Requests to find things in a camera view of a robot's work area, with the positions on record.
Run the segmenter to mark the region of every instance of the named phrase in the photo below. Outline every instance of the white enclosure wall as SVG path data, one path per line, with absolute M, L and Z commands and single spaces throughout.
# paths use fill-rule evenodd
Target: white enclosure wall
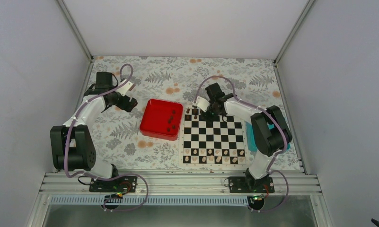
M 0 0 L 0 227 L 26 224 L 88 68 L 53 0 Z
M 318 0 L 279 62 L 335 226 L 379 220 L 379 0 Z
M 307 0 L 64 0 L 93 55 L 275 59 Z

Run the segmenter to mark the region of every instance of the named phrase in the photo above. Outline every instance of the black cable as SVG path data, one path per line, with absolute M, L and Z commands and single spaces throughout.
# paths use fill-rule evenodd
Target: black cable
M 80 181 L 80 178 L 81 178 L 81 177 L 88 177 L 88 176 L 80 176 L 80 177 L 78 177 L 78 182 L 79 182 L 80 184 L 85 185 L 85 186 L 89 186 L 90 183 L 83 183 L 82 181 Z
M 117 77 L 114 75 L 114 73 L 112 73 L 112 75 L 115 78 L 115 80 L 117 80 Z M 117 87 L 117 86 L 118 86 L 118 80 L 117 80 L 117 85 L 115 85 L 114 88 Z

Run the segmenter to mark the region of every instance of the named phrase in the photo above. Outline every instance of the table surface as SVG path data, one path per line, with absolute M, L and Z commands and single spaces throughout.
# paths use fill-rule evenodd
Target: table surface
M 120 169 L 213 170 L 213 167 L 182 166 L 179 164 L 179 140 L 146 137 L 139 131 L 149 99 L 163 99 L 189 106 L 200 83 L 212 75 L 229 78 L 235 85 L 236 94 L 242 99 L 262 107 L 276 105 L 285 116 L 271 60 L 97 56 L 88 87 L 96 81 L 98 71 L 112 72 L 119 78 L 120 67 L 125 63 L 133 66 L 131 82 L 136 84 L 127 95 L 136 98 L 138 105 L 130 113 L 117 107 L 104 111 L 91 129 L 98 158 Z M 122 71 L 124 78 L 129 73 L 129 67 Z M 231 93 L 227 82 L 210 79 L 201 89 L 200 96 L 207 98 L 204 88 L 215 82 L 224 92 Z M 293 144 L 287 152 L 277 157 L 272 169 L 300 169 Z

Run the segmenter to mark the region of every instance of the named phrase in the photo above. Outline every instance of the metal extrusion bar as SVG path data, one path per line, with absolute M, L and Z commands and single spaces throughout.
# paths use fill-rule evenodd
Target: metal extrusion bar
M 312 203 L 313 212 L 315 213 L 317 226 L 333 227 L 323 195 L 311 195 L 310 201 Z
M 173 172 L 160 173 L 152 171 L 135 171 L 146 179 L 151 195 L 179 195 L 179 196 L 254 196 L 256 193 L 230 194 L 229 188 L 224 186 L 224 180 L 229 176 L 243 176 L 241 171 L 228 171 L 224 173 L 188 173 Z M 305 175 L 300 172 L 284 171 L 289 183 L 289 195 L 321 195 L 319 181 L 316 175 Z M 280 175 L 271 175 L 274 181 L 274 195 L 286 193 L 285 181 Z M 89 178 L 82 178 L 89 183 Z M 79 184 L 76 178 L 65 177 L 64 172 L 48 173 L 45 175 L 40 194 L 110 194 L 107 192 L 89 192 L 89 186 Z M 146 187 L 142 180 L 138 179 L 137 189 L 132 195 L 145 195 Z
M 27 227 L 43 226 L 48 214 L 47 210 L 49 209 L 50 201 L 51 195 L 37 195 L 35 204 L 26 225 Z
M 308 2 L 305 4 L 305 7 L 303 8 L 300 16 L 298 17 L 297 22 L 295 23 L 294 27 L 292 28 L 290 34 L 288 35 L 287 39 L 285 40 L 284 44 L 282 45 L 276 59 L 274 62 L 278 64 L 284 55 L 285 51 L 287 50 L 288 46 L 290 45 L 292 39 L 294 38 L 295 34 L 298 32 L 299 28 L 301 27 L 302 23 L 305 20 L 305 17 L 310 12 L 313 4 L 316 2 L 316 0 L 308 0 Z
M 67 6 L 65 5 L 64 0 L 56 0 L 58 5 L 61 8 L 61 11 L 63 12 L 65 18 L 67 19 L 75 37 L 77 38 L 79 45 L 81 46 L 83 52 L 85 53 L 86 57 L 89 59 L 89 61 L 92 60 L 92 54 L 89 51 L 88 46 L 85 43 L 85 40 L 83 39 L 82 35 L 80 34 L 78 27 L 76 26 L 74 20 L 72 19 L 71 13 L 69 12 Z

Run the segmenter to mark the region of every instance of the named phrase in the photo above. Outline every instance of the red tray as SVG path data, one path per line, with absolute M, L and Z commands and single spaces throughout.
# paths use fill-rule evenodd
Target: red tray
M 149 100 L 139 127 L 141 133 L 154 138 L 176 140 L 183 109 L 179 103 Z

